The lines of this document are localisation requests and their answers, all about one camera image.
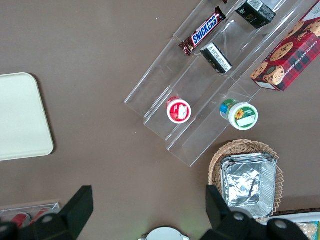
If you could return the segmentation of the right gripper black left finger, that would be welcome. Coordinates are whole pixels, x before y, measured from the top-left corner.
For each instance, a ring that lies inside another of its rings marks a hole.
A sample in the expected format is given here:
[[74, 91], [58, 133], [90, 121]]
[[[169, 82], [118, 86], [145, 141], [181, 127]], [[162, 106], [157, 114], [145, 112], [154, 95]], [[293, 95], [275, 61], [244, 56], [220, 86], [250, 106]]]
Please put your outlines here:
[[0, 212], [2, 240], [76, 240], [94, 210], [93, 189], [82, 186], [63, 208], [51, 205]]

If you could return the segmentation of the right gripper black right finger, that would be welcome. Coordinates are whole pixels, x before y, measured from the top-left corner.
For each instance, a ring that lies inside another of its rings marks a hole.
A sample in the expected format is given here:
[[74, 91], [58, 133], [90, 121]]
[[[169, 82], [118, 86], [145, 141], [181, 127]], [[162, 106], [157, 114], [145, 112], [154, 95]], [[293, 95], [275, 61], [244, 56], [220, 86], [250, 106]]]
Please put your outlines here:
[[247, 214], [231, 211], [215, 185], [207, 185], [205, 206], [211, 229], [206, 240], [306, 240], [308, 237], [293, 222], [274, 218], [267, 225]]

